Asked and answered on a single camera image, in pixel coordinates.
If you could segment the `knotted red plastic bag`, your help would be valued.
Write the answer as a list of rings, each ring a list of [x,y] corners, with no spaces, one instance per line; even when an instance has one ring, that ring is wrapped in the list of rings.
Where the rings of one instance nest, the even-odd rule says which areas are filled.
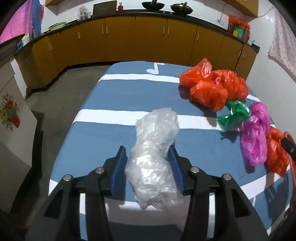
[[[287,152],[281,146],[281,140],[284,138],[280,130],[270,127],[267,134],[267,168],[281,177],[284,177],[289,164]]]

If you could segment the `magenta plastic bag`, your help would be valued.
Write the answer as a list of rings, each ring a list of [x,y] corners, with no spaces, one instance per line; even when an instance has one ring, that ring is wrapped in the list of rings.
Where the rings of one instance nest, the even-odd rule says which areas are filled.
[[[249,109],[251,116],[243,122],[240,146],[247,163],[258,166],[267,160],[266,136],[270,130],[270,116],[262,102],[252,103]]]

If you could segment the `clear plastic bag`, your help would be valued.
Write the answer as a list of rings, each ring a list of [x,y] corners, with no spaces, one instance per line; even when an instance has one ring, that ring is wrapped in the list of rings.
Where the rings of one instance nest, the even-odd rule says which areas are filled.
[[[125,167],[134,198],[142,209],[166,209],[183,202],[170,163],[169,147],[179,132],[177,113],[155,109],[135,124],[137,139]]]

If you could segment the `orange lower kitchen cabinets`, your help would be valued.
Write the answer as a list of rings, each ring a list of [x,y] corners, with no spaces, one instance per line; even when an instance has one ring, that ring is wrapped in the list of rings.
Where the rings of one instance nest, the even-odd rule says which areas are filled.
[[[138,60],[194,66],[206,58],[215,70],[228,69],[247,78],[259,50],[192,16],[130,10],[44,34],[15,58],[27,88],[38,90],[71,67]]]

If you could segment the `red plastic basket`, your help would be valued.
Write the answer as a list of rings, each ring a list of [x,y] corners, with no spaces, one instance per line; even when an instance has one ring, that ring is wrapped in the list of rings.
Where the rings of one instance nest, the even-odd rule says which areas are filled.
[[[290,200],[290,207],[288,211],[286,211],[285,216],[291,215],[295,211],[295,163],[292,160],[291,157],[289,157],[289,165],[290,165],[290,170],[292,173],[292,198]]]

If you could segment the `dark green plastic bag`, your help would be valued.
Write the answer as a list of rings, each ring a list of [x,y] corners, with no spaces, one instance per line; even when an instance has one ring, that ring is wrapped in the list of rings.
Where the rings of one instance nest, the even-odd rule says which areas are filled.
[[[226,104],[230,113],[217,117],[217,123],[223,130],[239,128],[244,121],[250,118],[251,111],[243,102],[227,100]]]

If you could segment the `wide red plastic bag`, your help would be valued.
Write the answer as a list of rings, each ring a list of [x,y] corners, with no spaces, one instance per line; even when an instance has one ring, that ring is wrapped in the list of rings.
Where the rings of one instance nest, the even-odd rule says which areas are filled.
[[[202,79],[190,88],[190,101],[210,108],[222,110],[227,102],[244,100],[249,94],[245,80],[230,70],[215,70],[208,79]]]

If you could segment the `pink floral hanging cloth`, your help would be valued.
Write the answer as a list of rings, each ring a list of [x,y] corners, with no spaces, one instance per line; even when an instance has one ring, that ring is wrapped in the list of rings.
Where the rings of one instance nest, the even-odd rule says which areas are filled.
[[[268,56],[295,81],[295,35],[279,11],[275,12],[273,42]]]

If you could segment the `white cabinet with flower decal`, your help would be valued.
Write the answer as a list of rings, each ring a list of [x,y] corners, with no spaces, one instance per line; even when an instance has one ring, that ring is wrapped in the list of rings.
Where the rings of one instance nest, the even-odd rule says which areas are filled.
[[[9,213],[32,167],[37,119],[15,79],[10,62],[1,67],[1,210]]]

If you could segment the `blue white striped tablecloth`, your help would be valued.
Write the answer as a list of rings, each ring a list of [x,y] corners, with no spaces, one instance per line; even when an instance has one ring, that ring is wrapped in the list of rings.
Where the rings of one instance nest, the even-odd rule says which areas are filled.
[[[136,142],[135,123],[147,113],[171,108],[180,130],[180,156],[210,175],[230,174],[240,185],[268,234],[282,223],[292,197],[292,172],[284,177],[265,166],[248,167],[240,149],[240,133],[224,132],[216,122],[228,108],[214,113],[189,102],[179,85],[186,66],[145,61],[112,65],[77,113],[53,166],[49,189],[70,174],[79,177],[114,157],[120,146],[128,152]]]

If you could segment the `red plastic bag pointed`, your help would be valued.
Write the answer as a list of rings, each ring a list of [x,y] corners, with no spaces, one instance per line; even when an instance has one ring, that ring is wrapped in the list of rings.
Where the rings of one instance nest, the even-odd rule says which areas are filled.
[[[207,58],[203,58],[196,66],[184,71],[180,75],[180,85],[192,88],[200,81],[211,82],[212,65]]]

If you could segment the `red bag of groceries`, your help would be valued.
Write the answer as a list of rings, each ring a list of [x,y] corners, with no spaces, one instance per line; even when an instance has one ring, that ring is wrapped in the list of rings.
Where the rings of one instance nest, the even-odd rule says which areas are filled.
[[[244,19],[230,15],[228,17],[227,31],[234,37],[237,37],[245,42],[249,40],[250,25]]]

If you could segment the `orange upper cabinets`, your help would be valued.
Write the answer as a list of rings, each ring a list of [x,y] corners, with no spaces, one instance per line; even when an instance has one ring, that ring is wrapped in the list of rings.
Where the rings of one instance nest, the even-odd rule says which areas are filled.
[[[45,1],[45,6],[54,6],[58,5],[63,1]],[[251,17],[258,17],[258,7],[259,1],[258,0],[223,0],[223,2],[229,4],[230,6],[234,7],[238,11],[242,12],[244,15],[251,16]]]

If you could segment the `black wok with lid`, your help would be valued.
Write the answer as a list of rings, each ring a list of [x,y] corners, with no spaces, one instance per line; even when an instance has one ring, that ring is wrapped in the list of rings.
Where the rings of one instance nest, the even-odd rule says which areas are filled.
[[[188,6],[187,2],[172,4],[170,7],[171,10],[178,15],[189,15],[193,12],[193,9]]]

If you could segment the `green basin on counter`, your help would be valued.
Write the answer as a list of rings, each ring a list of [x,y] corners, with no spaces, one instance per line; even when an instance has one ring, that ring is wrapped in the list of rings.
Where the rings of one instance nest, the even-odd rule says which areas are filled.
[[[55,23],[55,24],[53,24],[53,25],[51,25],[51,26],[49,27],[49,31],[50,31],[50,32],[53,32],[53,31],[55,31],[55,30],[58,30],[58,29],[60,29],[60,28],[63,28],[63,27],[66,26],[66,23],[67,23],[67,22],[58,22],[58,23]]]

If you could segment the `black wok left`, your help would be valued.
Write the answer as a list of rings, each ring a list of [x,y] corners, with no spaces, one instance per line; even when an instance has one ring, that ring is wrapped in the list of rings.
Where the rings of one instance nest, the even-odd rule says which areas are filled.
[[[165,4],[159,3],[157,0],[144,1],[142,6],[149,11],[159,11],[164,8]]]

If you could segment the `magenta blue hanging cloth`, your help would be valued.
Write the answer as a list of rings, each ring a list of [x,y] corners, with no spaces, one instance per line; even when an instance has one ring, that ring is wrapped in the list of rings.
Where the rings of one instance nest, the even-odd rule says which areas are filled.
[[[1,44],[21,34],[35,38],[41,34],[45,6],[40,1],[25,1],[1,33]]]

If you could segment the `glass jars on counter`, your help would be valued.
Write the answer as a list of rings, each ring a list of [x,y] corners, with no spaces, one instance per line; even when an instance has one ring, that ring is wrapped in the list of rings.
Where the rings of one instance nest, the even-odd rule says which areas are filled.
[[[78,20],[83,21],[89,18],[91,18],[91,12],[88,11],[88,8],[86,8],[86,6],[81,6],[78,10]]]

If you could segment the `dark cutting board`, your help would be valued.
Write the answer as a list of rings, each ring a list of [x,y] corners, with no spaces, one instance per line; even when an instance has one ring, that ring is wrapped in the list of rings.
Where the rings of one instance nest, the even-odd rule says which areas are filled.
[[[117,1],[106,1],[93,5],[93,17],[113,15],[116,13]]]

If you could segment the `red sauce bottle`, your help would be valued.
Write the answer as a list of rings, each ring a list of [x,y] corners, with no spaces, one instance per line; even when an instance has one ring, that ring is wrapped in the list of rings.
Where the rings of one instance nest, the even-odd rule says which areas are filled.
[[[118,5],[118,12],[119,13],[122,13],[123,12],[123,5],[122,5],[122,3],[119,3],[119,5]]]

